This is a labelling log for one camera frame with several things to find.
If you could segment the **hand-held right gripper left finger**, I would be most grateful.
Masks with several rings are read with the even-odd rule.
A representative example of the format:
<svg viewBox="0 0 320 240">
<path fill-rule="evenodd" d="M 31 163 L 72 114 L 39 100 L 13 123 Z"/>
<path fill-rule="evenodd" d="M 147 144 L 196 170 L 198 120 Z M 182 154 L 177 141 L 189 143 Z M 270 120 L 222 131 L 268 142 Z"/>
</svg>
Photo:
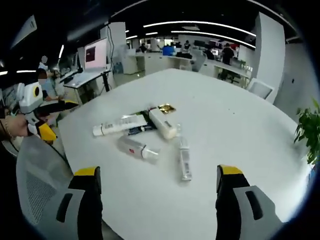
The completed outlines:
<svg viewBox="0 0 320 240">
<path fill-rule="evenodd" d="M 58 205 L 55 220 L 77 240 L 102 240 L 101 173 L 99 166 L 76 171 Z"/>
</svg>

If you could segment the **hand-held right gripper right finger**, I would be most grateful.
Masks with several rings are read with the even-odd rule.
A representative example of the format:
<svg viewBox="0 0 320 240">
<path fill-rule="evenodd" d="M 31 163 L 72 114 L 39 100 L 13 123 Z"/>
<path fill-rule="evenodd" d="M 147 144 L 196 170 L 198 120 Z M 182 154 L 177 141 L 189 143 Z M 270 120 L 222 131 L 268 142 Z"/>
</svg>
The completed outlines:
<svg viewBox="0 0 320 240">
<path fill-rule="evenodd" d="M 270 240 L 283 223 L 274 202 L 235 166 L 217 166 L 217 240 Z"/>
</svg>

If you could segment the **person's left hand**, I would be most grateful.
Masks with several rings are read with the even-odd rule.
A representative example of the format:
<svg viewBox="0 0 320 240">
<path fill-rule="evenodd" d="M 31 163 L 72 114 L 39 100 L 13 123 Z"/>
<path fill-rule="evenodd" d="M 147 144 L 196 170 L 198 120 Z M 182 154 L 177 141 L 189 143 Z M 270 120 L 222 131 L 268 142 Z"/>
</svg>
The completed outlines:
<svg viewBox="0 0 320 240">
<path fill-rule="evenodd" d="M 9 140 L 28 135 L 28 124 L 23 114 L 0 119 L 0 140 Z"/>
</svg>

